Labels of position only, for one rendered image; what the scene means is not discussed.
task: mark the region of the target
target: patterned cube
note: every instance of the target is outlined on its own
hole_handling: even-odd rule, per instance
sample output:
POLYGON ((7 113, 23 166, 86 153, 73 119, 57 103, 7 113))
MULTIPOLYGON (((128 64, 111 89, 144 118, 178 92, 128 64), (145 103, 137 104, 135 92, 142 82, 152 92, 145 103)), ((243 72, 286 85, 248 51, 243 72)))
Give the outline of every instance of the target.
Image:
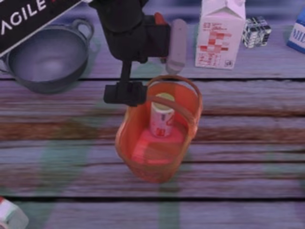
POLYGON ((243 43, 247 48, 266 46, 271 31, 263 17, 249 18, 244 26, 243 43))

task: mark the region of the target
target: orange basket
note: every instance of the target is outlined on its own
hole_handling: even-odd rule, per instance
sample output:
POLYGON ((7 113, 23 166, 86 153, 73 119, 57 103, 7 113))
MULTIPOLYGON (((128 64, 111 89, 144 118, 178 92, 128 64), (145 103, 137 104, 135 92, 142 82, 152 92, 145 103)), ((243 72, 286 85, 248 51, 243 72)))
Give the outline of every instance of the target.
POLYGON ((164 183, 174 176, 196 135, 203 110, 202 95, 190 80, 176 75, 158 76, 147 86, 146 103, 127 108, 116 135, 115 147, 137 177, 151 183, 164 183), (157 82, 163 79, 186 82, 193 90, 179 83, 157 82), (157 97, 160 93, 171 94, 175 101, 157 97), (175 111, 169 137, 156 138, 149 131, 152 102, 175 111))

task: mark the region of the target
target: wooden table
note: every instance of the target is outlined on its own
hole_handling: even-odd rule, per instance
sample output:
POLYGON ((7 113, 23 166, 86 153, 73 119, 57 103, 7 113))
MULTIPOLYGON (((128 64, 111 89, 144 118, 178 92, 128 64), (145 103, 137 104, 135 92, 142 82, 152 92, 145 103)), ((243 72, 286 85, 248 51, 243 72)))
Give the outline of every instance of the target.
MULTIPOLYGON (((289 23, 272 24, 266 47, 241 45, 232 71, 194 67, 190 25, 181 75, 201 89, 204 113, 179 173, 162 185, 134 177, 115 152, 126 107, 102 97, 121 63, 95 25, 100 50, 73 89, 34 94, 0 76, 0 194, 22 207, 28 228, 305 227, 305 55, 286 47, 289 23)), ((162 73, 151 59, 132 76, 162 73)))

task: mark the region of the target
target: metal pot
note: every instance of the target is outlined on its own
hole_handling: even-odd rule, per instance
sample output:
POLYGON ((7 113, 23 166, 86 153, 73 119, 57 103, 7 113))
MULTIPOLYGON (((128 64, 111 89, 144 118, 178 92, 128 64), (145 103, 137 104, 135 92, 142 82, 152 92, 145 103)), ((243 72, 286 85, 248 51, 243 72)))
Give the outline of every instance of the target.
POLYGON ((70 26, 47 26, 2 57, 7 70, 0 72, 33 92, 58 93, 85 71, 93 34, 93 25, 85 19, 76 19, 70 26), (87 36, 79 30, 81 25, 89 29, 87 36))

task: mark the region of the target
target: pot handle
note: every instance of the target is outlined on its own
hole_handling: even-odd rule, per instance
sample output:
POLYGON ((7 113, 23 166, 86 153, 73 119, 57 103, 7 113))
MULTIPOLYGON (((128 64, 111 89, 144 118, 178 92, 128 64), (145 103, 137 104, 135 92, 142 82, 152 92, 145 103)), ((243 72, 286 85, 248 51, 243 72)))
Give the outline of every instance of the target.
POLYGON ((72 27, 76 30, 78 30, 79 32, 81 32, 79 30, 79 27, 80 25, 85 25, 87 26, 87 28, 89 29, 89 34, 88 35, 85 35, 85 37, 87 38, 88 41, 91 40, 91 38, 93 37, 93 34, 94 34, 94 26, 91 24, 91 22, 89 22, 87 19, 75 19, 73 22, 72 22, 72 27))
MULTIPOLYGON (((5 56, 0 57, 0 61, 3 62, 5 65, 5 56)), ((8 70, 4 70, 2 68, 0 68, 0 73, 1 74, 10 74, 10 72, 8 70)))

